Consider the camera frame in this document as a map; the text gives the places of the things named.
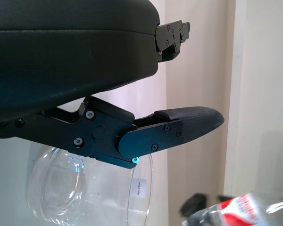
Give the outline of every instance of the bottle label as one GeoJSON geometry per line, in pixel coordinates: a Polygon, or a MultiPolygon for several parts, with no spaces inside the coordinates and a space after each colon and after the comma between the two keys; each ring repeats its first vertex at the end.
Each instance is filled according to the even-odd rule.
{"type": "Polygon", "coordinates": [[[219,204],[225,226],[267,226],[250,194],[244,194],[219,204]]]}

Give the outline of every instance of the clear glass container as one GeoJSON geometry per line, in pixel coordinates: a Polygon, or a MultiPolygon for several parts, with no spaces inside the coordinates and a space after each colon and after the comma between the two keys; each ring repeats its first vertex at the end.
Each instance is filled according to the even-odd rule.
{"type": "Polygon", "coordinates": [[[151,155],[134,169],[48,148],[27,184],[38,217],[63,226],[145,226],[153,186],[151,155]]]}

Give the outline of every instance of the wall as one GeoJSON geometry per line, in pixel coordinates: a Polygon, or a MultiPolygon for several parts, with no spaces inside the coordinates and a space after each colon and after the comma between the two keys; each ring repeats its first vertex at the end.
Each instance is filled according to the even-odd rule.
{"type": "MultiPolygon", "coordinates": [[[[233,1],[166,0],[167,22],[191,23],[190,39],[180,55],[166,65],[167,107],[207,106],[227,121],[232,59],[233,1]]],[[[194,193],[220,193],[224,181],[227,122],[191,143],[168,151],[169,224],[180,225],[181,205],[194,193]]]]}
{"type": "MultiPolygon", "coordinates": [[[[164,23],[165,1],[152,2],[164,23]]],[[[159,64],[155,76],[97,96],[133,112],[136,118],[166,109],[166,66],[159,64]]],[[[79,104],[80,100],[63,108],[76,110],[79,104]]],[[[25,187],[33,160],[44,148],[46,146],[19,138],[0,140],[0,225],[52,225],[35,219],[25,200],[25,187]]],[[[154,188],[148,226],[168,226],[167,152],[154,154],[153,161],[154,188]]]]}
{"type": "Polygon", "coordinates": [[[247,1],[238,101],[231,194],[283,191],[283,0],[247,1]]]}

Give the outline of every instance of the white label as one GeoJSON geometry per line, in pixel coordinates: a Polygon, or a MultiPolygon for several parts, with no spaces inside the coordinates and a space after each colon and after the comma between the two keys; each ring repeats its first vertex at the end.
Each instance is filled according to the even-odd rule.
{"type": "Polygon", "coordinates": [[[131,197],[145,198],[147,190],[147,180],[133,178],[131,184],[131,197]]]}
{"type": "Polygon", "coordinates": [[[219,209],[226,226],[267,226],[250,194],[222,202],[219,209]]]}

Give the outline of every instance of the screw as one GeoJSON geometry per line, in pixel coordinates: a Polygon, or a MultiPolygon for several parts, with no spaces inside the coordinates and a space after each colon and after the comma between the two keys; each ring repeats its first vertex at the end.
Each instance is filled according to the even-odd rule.
{"type": "Polygon", "coordinates": [[[15,120],[15,126],[18,128],[21,128],[25,125],[25,121],[23,119],[16,119],[15,120]]]}
{"type": "Polygon", "coordinates": [[[76,138],[76,139],[74,140],[74,144],[75,144],[76,146],[80,146],[82,143],[83,143],[83,139],[80,138],[80,137],[78,137],[78,138],[76,138]]]}
{"type": "Polygon", "coordinates": [[[181,130],[178,130],[178,131],[176,132],[176,136],[178,136],[178,137],[182,137],[182,135],[183,135],[183,133],[182,133],[182,131],[181,131],[181,130]]]}
{"type": "Polygon", "coordinates": [[[166,133],[169,132],[170,129],[171,129],[171,127],[170,127],[169,125],[166,125],[166,126],[165,126],[165,132],[166,132],[166,133]]]}
{"type": "Polygon", "coordinates": [[[151,150],[152,150],[153,152],[157,151],[157,150],[158,150],[158,144],[153,144],[153,145],[151,146],[151,150]]]}
{"type": "Polygon", "coordinates": [[[138,163],[139,160],[140,160],[140,158],[134,158],[134,159],[132,159],[132,162],[133,162],[133,163],[138,163]]]}
{"type": "Polygon", "coordinates": [[[93,119],[95,116],[94,112],[93,111],[87,111],[86,112],[86,118],[87,119],[93,119]]]}

